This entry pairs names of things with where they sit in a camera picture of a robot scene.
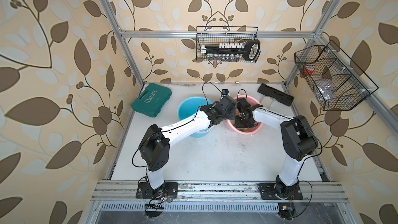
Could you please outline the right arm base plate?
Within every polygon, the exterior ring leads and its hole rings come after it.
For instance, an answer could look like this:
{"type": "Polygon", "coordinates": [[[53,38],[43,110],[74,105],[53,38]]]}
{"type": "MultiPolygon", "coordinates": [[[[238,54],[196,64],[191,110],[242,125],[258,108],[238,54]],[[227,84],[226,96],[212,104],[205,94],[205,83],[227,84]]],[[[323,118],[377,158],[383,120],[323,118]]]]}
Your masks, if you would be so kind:
{"type": "Polygon", "coordinates": [[[283,183],[260,183],[257,185],[262,200],[303,200],[299,183],[286,186],[283,183]]]}

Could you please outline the beige cleaning cloth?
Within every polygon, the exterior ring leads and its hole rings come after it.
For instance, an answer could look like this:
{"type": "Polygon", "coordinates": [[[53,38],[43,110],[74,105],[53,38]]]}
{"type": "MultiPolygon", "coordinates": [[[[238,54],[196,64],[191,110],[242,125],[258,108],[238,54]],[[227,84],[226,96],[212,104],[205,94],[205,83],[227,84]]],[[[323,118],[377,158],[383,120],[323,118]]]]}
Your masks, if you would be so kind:
{"type": "Polygon", "coordinates": [[[235,122],[235,128],[242,132],[252,132],[257,129],[258,125],[259,124],[257,122],[255,122],[253,125],[244,125],[240,122],[235,122]]]}

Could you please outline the pink plastic bucket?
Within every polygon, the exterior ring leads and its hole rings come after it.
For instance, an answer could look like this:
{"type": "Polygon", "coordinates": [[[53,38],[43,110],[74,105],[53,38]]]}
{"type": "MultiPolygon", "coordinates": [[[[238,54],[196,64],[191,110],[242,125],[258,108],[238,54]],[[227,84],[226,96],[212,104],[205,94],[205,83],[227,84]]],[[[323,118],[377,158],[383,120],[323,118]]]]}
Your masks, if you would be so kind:
{"type": "MultiPolygon", "coordinates": [[[[256,104],[260,104],[260,102],[257,99],[255,99],[254,97],[249,96],[249,95],[247,96],[247,101],[252,106],[254,106],[256,104]]],[[[256,122],[255,126],[253,128],[236,128],[235,121],[229,120],[229,119],[226,120],[226,125],[230,130],[232,130],[238,134],[241,134],[241,135],[255,135],[263,127],[263,123],[256,122]]]]}

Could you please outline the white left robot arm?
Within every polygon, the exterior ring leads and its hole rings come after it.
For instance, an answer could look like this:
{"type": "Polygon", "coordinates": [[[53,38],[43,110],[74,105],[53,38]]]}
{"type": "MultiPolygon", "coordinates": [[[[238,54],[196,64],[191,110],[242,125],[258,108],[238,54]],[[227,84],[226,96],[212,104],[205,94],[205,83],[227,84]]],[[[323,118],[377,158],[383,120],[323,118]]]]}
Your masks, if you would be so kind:
{"type": "Polygon", "coordinates": [[[174,145],[198,131],[235,118],[236,110],[237,101],[226,94],[219,101],[199,106],[193,115],[179,122],[163,127],[151,125],[137,149],[146,164],[150,189],[157,191],[164,188],[163,167],[167,164],[174,145]]]}

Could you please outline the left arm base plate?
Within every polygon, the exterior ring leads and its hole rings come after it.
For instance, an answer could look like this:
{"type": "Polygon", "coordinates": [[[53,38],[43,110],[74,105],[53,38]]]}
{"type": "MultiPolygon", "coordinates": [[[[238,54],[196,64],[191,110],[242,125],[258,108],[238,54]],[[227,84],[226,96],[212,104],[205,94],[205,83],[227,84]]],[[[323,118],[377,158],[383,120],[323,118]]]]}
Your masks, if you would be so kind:
{"type": "Polygon", "coordinates": [[[157,199],[167,198],[175,199],[178,194],[178,183],[177,182],[165,182],[157,189],[152,189],[149,182],[139,182],[136,191],[137,199],[157,199]]]}

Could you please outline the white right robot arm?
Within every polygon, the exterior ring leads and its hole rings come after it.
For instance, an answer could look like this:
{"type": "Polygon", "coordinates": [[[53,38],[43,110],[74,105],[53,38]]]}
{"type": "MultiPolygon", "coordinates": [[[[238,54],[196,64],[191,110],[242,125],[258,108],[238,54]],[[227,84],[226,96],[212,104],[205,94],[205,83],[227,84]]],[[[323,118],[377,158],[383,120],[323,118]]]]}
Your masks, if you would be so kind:
{"type": "Polygon", "coordinates": [[[260,104],[250,105],[244,97],[237,100],[237,110],[237,127],[253,128],[256,123],[263,123],[281,132],[286,159],[271,192],[282,200],[291,197],[299,189],[299,174],[305,161],[319,144],[307,119],[275,113],[260,104]]]}

